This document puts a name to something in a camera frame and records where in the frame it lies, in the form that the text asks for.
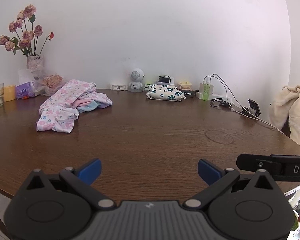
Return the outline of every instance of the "white cable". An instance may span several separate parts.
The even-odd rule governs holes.
[[[228,85],[223,81],[223,79],[222,79],[218,74],[213,74],[213,75],[211,75],[211,77],[213,76],[214,78],[216,78],[214,75],[218,76],[218,77],[222,80],[222,82],[227,86],[227,88],[229,89],[229,91],[230,91],[231,94],[233,95],[234,99],[235,99],[235,100],[238,102],[238,104],[242,107],[242,105],[240,104],[240,102],[235,98],[235,96],[234,96],[234,94],[232,93],[231,89],[230,89],[230,88],[228,87]],[[240,112],[234,110],[233,108],[232,108],[232,110],[235,111],[235,112],[238,113],[238,114],[241,114],[241,115],[246,116],[245,114],[242,114],[242,113],[240,113]],[[263,123],[265,123],[265,124],[267,124],[267,125],[270,125],[271,127],[275,128],[275,129],[277,129],[279,132],[283,133],[281,130],[279,130],[279,129],[276,128],[274,125],[270,124],[269,122],[264,121],[264,120],[262,120],[262,119],[259,118],[259,117],[256,117],[254,114],[250,113],[249,111],[247,111],[247,112],[248,112],[250,115],[252,115],[253,117],[250,117],[250,116],[246,116],[246,117],[248,117],[248,118],[250,118],[250,119],[259,120],[259,121],[261,121],[261,122],[263,122]]]
[[[231,94],[232,94],[232,96],[234,97],[234,99],[235,99],[235,100],[238,102],[238,104],[241,106],[241,108],[243,108],[243,106],[242,106],[242,105],[240,104],[240,102],[235,98],[234,94],[232,93],[231,89],[228,87],[228,85],[226,84],[226,82],[224,82],[223,79],[222,79],[218,74],[212,74],[212,75],[206,76],[206,77],[203,79],[203,83],[205,82],[205,79],[206,79],[207,77],[210,77],[210,84],[211,84],[211,78],[212,78],[212,77],[218,79],[218,80],[221,82],[221,84],[222,84],[222,85],[224,86],[224,88],[226,89],[226,97],[227,97],[228,104],[230,105],[231,109],[232,109],[234,112],[236,112],[236,113],[238,113],[238,114],[241,114],[241,115],[243,115],[243,116],[245,116],[245,117],[248,117],[248,118],[250,118],[250,119],[254,119],[254,120],[257,120],[257,121],[261,121],[261,122],[263,122],[263,123],[265,123],[265,124],[267,124],[267,125],[269,125],[269,126],[275,128],[276,130],[278,130],[279,132],[281,132],[281,133],[283,134],[283,132],[282,132],[281,130],[279,130],[277,127],[275,127],[274,125],[270,124],[270,123],[267,122],[267,121],[262,120],[262,119],[259,118],[259,117],[256,117],[254,114],[250,113],[249,111],[247,111],[247,112],[248,112],[249,114],[251,114],[253,117],[246,116],[245,114],[242,114],[242,113],[240,113],[239,111],[234,110],[234,108],[232,107],[231,103],[229,103],[229,98],[228,98],[228,91],[227,91],[227,88],[228,88],[229,91],[231,92]]]

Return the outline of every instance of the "plastic bag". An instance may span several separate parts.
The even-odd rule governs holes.
[[[52,96],[66,84],[66,81],[59,75],[47,76],[43,79],[33,80],[35,95]]]
[[[35,93],[31,82],[16,86],[16,98],[34,97]]]

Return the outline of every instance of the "wooden table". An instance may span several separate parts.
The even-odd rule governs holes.
[[[34,168],[58,173],[98,157],[102,174],[93,187],[114,200],[182,202],[206,187],[197,173],[201,158],[236,168],[241,153],[300,155],[300,146],[278,131],[198,98],[169,102],[144,93],[99,92],[113,105],[80,114],[70,134],[36,131],[47,97],[0,108],[1,193],[11,198]],[[281,184],[283,191],[294,186]]]

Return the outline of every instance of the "small box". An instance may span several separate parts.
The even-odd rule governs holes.
[[[181,90],[179,89],[187,98],[193,98],[194,97],[194,91],[193,90]]]
[[[191,86],[190,82],[180,82],[177,87],[179,90],[191,90]]]
[[[170,83],[170,77],[169,76],[159,76],[159,82]]]

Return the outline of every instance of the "fluffy cloth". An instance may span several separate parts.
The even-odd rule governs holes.
[[[76,100],[81,103],[94,100],[101,103],[103,107],[112,105],[112,101],[106,94],[95,91],[95,83],[70,80],[40,106],[41,117],[37,122],[37,131],[53,130],[70,133],[74,120],[79,117],[79,112],[73,105]]]
[[[300,145],[300,86],[283,87],[269,109],[269,120],[282,129],[289,116],[290,138]]]

